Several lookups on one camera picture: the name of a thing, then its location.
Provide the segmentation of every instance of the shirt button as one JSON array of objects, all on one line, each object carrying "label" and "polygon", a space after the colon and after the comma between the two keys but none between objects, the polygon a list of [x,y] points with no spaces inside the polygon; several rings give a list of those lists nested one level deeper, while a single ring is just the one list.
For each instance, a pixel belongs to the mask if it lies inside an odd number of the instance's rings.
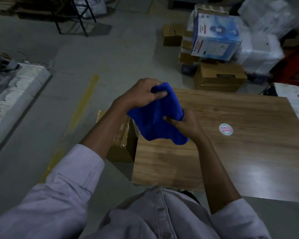
[{"label": "shirt button", "polygon": [[163,233],[163,239],[170,239],[171,238],[171,234],[169,232],[164,232]]}]

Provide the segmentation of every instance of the person's left hand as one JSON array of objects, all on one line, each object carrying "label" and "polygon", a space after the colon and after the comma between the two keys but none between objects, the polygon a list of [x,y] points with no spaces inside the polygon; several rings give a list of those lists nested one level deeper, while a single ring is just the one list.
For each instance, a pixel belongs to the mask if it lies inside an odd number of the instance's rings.
[{"label": "person's left hand", "polygon": [[167,96],[167,91],[151,93],[151,89],[160,84],[162,82],[157,79],[139,79],[131,89],[121,95],[117,100],[126,106],[128,111],[132,108],[146,106],[154,100]]}]

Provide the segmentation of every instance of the wooden table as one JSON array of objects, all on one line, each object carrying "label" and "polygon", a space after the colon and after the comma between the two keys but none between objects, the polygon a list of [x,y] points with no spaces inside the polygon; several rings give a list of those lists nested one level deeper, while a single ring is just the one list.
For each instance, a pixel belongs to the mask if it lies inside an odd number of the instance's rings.
[{"label": "wooden table", "polygon": [[[287,98],[175,89],[195,111],[239,193],[299,202],[299,120]],[[232,126],[231,136],[219,125]],[[198,152],[190,140],[139,136],[132,182],[203,190]]]}]

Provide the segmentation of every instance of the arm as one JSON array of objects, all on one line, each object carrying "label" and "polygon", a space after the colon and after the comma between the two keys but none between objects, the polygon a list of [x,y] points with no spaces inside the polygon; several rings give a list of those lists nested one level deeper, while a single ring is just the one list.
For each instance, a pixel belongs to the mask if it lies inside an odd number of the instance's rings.
[{"label": "arm", "polygon": [[195,114],[183,109],[182,121],[165,120],[189,137],[197,146],[211,223],[223,239],[268,239],[266,226],[251,206],[241,198]]},{"label": "arm", "polygon": [[185,136],[189,137],[197,146],[201,174],[203,177],[206,197],[211,214],[223,209],[227,204],[241,198],[210,139],[201,128],[193,111],[184,109],[182,121],[166,118]]},{"label": "arm", "polygon": [[86,224],[88,201],[122,116],[131,108],[166,96],[167,92],[150,92],[160,83],[140,79],[118,97],[81,144],[52,169],[46,182],[34,186],[20,205],[0,217],[0,238],[77,238]]}]

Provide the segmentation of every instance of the person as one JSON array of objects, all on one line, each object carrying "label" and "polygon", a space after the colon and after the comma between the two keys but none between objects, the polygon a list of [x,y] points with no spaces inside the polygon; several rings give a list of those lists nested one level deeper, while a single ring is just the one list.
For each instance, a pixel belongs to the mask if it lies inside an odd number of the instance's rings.
[{"label": "person", "polygon": [[[118,97],[52,169],[46,182],[34,186],[20,205],[0,217],[0,238],[78,238],[122,116],[165,97],[166,91],[151,93],[159,84],[155,79],[140,79]],[[197,146],[211,215],[195,199],[155,185],[110,210],[96,232],[86,238],[270,238],[263,222],[239,195],[194,112],[184,108],[182,121],[164,119]]]}]

